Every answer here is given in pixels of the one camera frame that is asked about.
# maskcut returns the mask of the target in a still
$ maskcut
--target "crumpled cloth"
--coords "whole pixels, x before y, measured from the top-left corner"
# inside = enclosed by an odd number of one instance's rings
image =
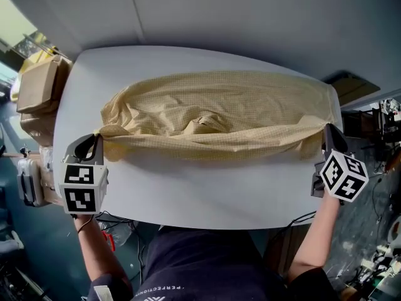
[[[182,159],[237,160],[297,150],[314,156],[335,124],[331,86],[259,71],[182,73],[135,83],[103,108],[105,157],[151,150]]]

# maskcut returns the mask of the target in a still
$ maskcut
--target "table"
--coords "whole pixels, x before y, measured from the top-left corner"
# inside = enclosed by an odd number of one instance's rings
[[[65,86],[54,138],[55,184],[68,144],[102,126],[100,110],[140,80],[192,71],[260,70],[305,77],[263,61],[215,51],[124,46],[83,52]],[[336,115],[341,117],[333,89]],[[314,163],[286,152],[241,162],[181,161],[153,153],[105,162],[109,170],[102,210],[124,218],[187,228],[257,229],[286,226],[317,209],[310,196]]]

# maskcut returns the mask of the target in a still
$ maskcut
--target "gray wall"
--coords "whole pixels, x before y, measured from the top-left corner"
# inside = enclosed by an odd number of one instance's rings
[[[382,89],[367,103],[401,94],[401,0],[13,1],[72,58],[99,46],[189,46],[319,79],[348,70]]]

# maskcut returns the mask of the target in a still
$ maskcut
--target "white cube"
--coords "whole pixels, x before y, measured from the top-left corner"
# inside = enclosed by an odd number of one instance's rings
[[[107,190],[106,166],[62,163],[60,173],[65,213],[99,213]]]
[[[331,196],[348,202],[354,201],[369,182],[364,162],[335,150],[331,152],[320,176]]]

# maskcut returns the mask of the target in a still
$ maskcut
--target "human arm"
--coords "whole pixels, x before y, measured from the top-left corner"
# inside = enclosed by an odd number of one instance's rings
[[[339,207],[339,200],[330,196],[325,189],[319,210],[289,267],[289,283],[302,273],[325,265]]]
[[[78,215],[77,219],[74,220],[75,228],[79,230],[89,220],[90,216],[88,215]],[[93,282],[104,275],[111,275],[113,278],[121,280],[128,287],[132,298],[130,281],[95,220],[90,221],[82,228],[78,233],[78,239],[90,280]]]

